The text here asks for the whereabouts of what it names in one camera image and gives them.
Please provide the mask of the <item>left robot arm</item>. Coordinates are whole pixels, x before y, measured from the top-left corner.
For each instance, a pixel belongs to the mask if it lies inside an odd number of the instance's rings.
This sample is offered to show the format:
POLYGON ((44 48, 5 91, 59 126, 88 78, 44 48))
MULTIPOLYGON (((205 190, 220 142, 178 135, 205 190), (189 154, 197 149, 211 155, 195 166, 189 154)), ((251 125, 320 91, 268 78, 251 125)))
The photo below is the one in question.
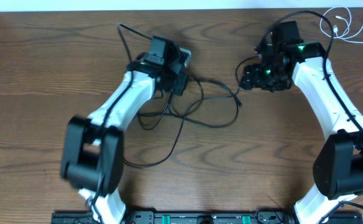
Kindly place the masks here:
POLYGON ((60 175, 85 199, 98 223, 120 223, 126 212, 117 189, 124 167, 124 133, 156 91, 181 95, 183 69, 191 51, 154 36, 148 52, 130 59, 114 93, 86 118, 72 117, 66 128, 60 175))

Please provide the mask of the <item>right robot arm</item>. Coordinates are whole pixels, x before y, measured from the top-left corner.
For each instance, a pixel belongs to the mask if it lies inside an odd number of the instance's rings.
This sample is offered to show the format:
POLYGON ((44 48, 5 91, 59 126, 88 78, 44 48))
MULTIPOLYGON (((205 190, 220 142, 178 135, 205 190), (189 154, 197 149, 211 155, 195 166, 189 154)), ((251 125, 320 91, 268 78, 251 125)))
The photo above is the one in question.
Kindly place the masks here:
POLYGON ((256 52, 260 62, 244 68, 239 86, 270 92, 297 86, 325 140, 313 164, 312 188, 283 216, 283 222, 338 222, 335 211, 363 195, 363 115, 338 82, 329 49, 319 42, 305 42, 296 22, 276 23, 256 52))

